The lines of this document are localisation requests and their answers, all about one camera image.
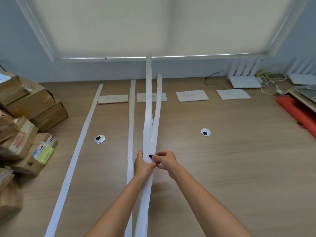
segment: table surface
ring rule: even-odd
[[[231,89],[224,78],[213,78]],[[83,123],[101,95],[129,94],[130,80],[44,83],[69,118],[49,132],[59,141],[40,175],[22,186],[24,207],[0,225],[0,236],[44,236]],[[315,139],[258,89],[251,99],[221,100],[204,78],[163,79],[157,150],[178,162],[231,210],[254,236],[315,236]],[[176,92],[204,90],[209,100],[182,102]],[[153,92],[156,80],[153,80]],[[136,81],[136,93],[145,80]],[[135,103],[133,155],[142,149],[145,103]],[[55,236],[83,236],[126,185],[129,104],[97,105],[81,148]],[[208,128],[211,136],[201,135]],[[97,135],[105,142],[96,145]],[[136,224],[138,203],[134,208]],[[156,169],[148,236],[204,236],[168,173]]]

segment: white cable grommet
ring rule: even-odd
[[[101,144],[102,142],[104,142],[104,140],[105,140],[104,135],[98,135],[98,136],[94,139],[94,142],[95,142],[96,144]]]
[[[210,136],[211,135],[211,131],[207,128],[203,128],[201,130],[201,134],[204,135],[204,136]]]

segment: long white strip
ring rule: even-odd
[[[162,76],[158,76],[157,80],[157,103],[154,123],[152,124],[152,85],[151,85],[151,58],[146,59],[146,110],[143,136],[143,158],[150,163],[152,160],[149,155],[154,155],[156,152],[158,125],[160,118],[161,91],[162,91]],[[153,174],[150,175],[146,182],[141,197],[139,213],[136,222],[135,237],[147,237],[148,225],[148,208],[150,201],[151,185]]]
[[[60,190],[60,193],[59,193],[59,196],[58,196],[58,199],[57,199],[57,203],[56,203],[54,211],[53,211],[53,215],[52,215],[51,220],[50,220],[50,222],[48,224],[48,227],[47,227],[47,230],[46,230],[46,233],[45,233],[45,237],[53,237],[55,235],[57,224],[58,224],[58,221],[59,221],[59,218],[60,218],[60,215],[61,215],[61,211],[63,210],[64,203],[65,203],[65,200],[66,200],[66,197],[67,197],[67,193],[68,193],[68,190],[69,190],[69,186],[70,186],[70,183],[71,183],[71,179],[72,179],[72,176],[73,176],[74,171],[75,171],[75,167],[76,167],[76,164],[77,164],[77,160],[78,160],[78,156],[79,156],[79,153],[80,153],[80,150],[81,150],[81,146],[82,146],[83,141],[84,141],[84,139],[86,137],[87,130],[88,130],[88,127],[89,127],[89,124],[90,124],[90,121],[91,121],[94,109],[97,106],[98,98],[100,96],[102,87],[103,87],[103,84],[100,84],[99,88],[98,88],[98,90],[97,90],[97,92],[95,94],[95,97],[93,99],[90,111],[89,111],[89,113],[87,115],[87,118],[86,118],[84,124],[83,124],[82,130],[81,130],[81,134],[79,136],[79,139],[78,139],[75,151],[74,151],[74,153],[72,155],[72,158],[71,158],[71,161],[70,161],[70,164],[69,164],[69,167],[68,167],[68,170],[67,170],[67,173],[66,173],[63,185],[61,187],[61,190]]]
[[[130,89],[130,126],[128,129],[128,147],[127,147],[127,183],[133,178],[133,140],[134,140],[134,112],[135,112],[135,86],[136,80],[131,81]],[[125,237],[132,237],[133,232],[133,213],[131,213],[125,229]]]

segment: blue-gray wall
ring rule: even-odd
[[[311,0],[275,56],[263,66],[286,65],[291,59],[316,53],[316,0]],[[15,0],[0,0],[0,63],[9,72],[35,82],[140,79],[144,61],[61,63],[51,62]],[[153,61],[153,76],[164,78],[208,76],[223,71],[227,59]]]

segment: yellow label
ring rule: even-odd
[[[54,151],[54,148],[46,145],[45,147],[41,149],[41,151],[37,153],[35,159],[42,165],[45,165],[49,157],[53,153],[53,151]]]

